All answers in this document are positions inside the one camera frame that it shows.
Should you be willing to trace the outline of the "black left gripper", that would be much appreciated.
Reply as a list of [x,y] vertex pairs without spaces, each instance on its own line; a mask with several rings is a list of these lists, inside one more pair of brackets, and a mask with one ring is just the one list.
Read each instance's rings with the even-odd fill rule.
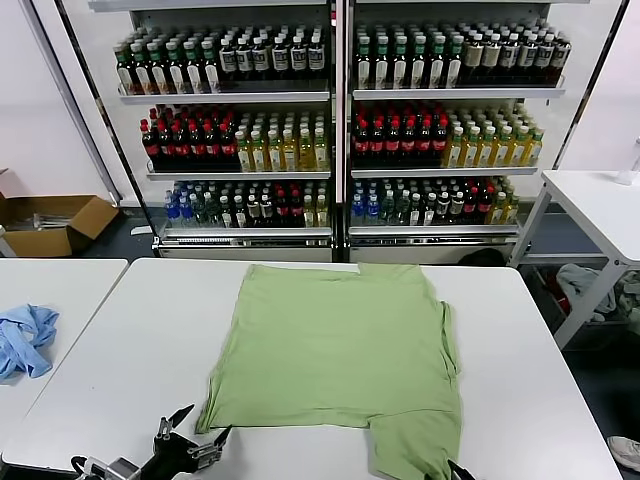
[[160,419],[153,440],[153,455],[142,466],[143,475],[178,475],[195,473],[199,466],[211,466],[221,459],[232,426],[224,428],[212,441],[197,445],[181,435],[170,435],[194,409],[191,404]]

